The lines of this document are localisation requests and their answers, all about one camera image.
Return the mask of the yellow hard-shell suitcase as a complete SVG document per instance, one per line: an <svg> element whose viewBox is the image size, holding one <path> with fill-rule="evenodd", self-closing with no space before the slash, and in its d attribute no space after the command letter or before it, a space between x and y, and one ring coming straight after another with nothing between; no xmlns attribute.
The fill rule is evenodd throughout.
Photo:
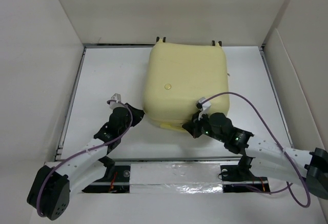
<svg viewBox="0 0 328 224"><path fill-rule="evenodd" d="M154 125L182 130L198 102L229 90L221 41L210 45L169 43L157 37L148 62L142 108Z"/></svg>

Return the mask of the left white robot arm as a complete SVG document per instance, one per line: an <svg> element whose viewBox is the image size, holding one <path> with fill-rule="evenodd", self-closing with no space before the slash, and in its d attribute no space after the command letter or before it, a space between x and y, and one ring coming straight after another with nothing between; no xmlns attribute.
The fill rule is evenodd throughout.
<svg viewBox="0 0 328 224"><path fill-rule="evenodd" d="M144 111L117 101L109 120L80 151L56 166L43 165L37 172L27 203L38 215L58 219L69 205L70 197L92 182L109 181L114 176L115 162L108 155L120 144L131 127L139 124Z"/></svg>

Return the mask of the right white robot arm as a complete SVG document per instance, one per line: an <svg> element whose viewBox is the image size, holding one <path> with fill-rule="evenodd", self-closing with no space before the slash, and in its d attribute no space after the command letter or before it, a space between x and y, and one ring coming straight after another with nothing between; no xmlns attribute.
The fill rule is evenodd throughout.
<svg viewBox="0 0 328 224"><path fill-rule="evenodd" d="M206 135L222 142L229 152L241 155L237 165L222 167L221 178L224 181L275 178L306 186L311 194L327 199L326 150L281 149L276 143L233 126L231 120L222 113L203 115L201 118L195 113L182 128L194 138Z"/></svg>

